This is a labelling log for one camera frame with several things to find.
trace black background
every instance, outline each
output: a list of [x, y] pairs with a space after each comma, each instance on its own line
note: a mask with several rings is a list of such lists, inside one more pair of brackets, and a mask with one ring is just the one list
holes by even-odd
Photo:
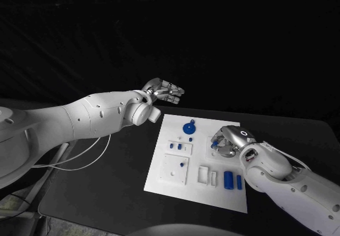
[[339, 138], [339, 22], [333, 1], [5, 1], [0, 96], [64, 105], [160, 77], [179, 107], [320, 119]]

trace blue circular part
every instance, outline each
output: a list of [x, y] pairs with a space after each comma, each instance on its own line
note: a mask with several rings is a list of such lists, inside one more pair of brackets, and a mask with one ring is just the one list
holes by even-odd
[[190, 123], [186, 123], [183, 126], [183, 131], [186, 134], [193, 134], [196, 131], [195, 120], [190, 120]]
[[212, 147], [216, 146], [216, 145], [218, 145], [218, 141], [215, 141], [215, 142], [212, 143]]

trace white board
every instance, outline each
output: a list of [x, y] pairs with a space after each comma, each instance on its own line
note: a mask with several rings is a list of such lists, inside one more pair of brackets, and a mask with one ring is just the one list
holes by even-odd
[[[183, 125], [192, 119], [195, 120], [196, 132], [188, 135], [183, 132]], [[144, 191], [248, 213], [245, 179], [237, 161], [238, 155], [234, 158], [225, 158], [215, 153], [212, 156], [214, 150], [208, 147], [212, 136], [226, 125], [239, 126], [239, 123], [165, 115]], [[186, 144], [192, 145], [190, 153], [173, 151], [169, 148], [170, 143], [182, 143], [183, 147]], [[180, 163], [185, 161], [186, 166], [180, 167]], [[208, 184], [198, 182], [201, 166], [208, 167], [209, 170]], [[234, 190], [224, 188], [225, 171], [234, 173]], [[237, 175], [242, 176], [242, 190], [238, 190]]]

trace blue battery-shaped object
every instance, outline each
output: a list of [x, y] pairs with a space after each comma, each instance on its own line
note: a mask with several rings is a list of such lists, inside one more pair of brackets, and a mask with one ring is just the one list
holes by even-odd
[[237, 180], [238, 180], [238, 190], [242, 190], [242, 179], [241, 179], [241, 176], [237, 176]]
[[232, 172], [225, 171], [225, 189], [232, 190], [234, 189], [234, 177]]

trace robotic hand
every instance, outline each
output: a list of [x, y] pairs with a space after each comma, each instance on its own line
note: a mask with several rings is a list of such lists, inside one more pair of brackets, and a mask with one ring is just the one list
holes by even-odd
[[[333, 182], [267, 142], [258, 143], [245, 128], [224, 126], [212, 138], [212, 148], [226, 158], [239, 153], [250, 186], [268, 194], [303, 225], [320, 235], [340, 236], [340, 187]], [[291, 166], [283, 154], [304, 168]]]
[[91, 94], [65, 106], [28, 111], [0, 107], [0, 189], [55, 146], [104, 137], [147, 119], [156, 122], [162, 112], [153, 102], [159, 98], [177, 104], [183, 94], [182, 88], [156, 78], [141, 90]]

